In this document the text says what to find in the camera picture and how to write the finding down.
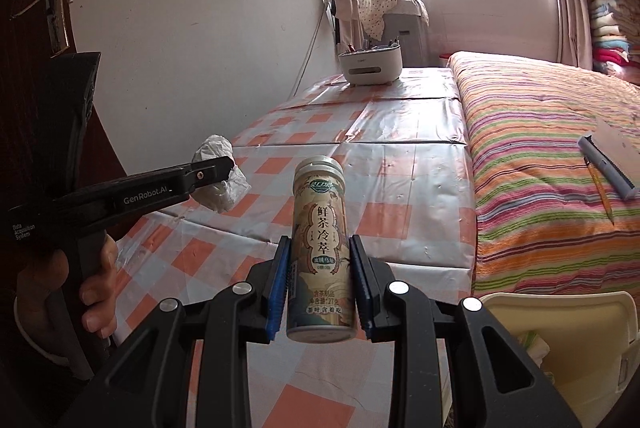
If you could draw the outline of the person left hand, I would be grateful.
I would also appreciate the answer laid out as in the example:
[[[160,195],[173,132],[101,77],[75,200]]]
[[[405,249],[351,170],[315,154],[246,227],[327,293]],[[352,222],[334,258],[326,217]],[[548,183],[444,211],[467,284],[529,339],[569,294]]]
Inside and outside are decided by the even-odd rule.
[[[17,274],[15,315],[38,349],[56,358],[106,359],[115,316],[117,245],[101,232],[26,264]]]

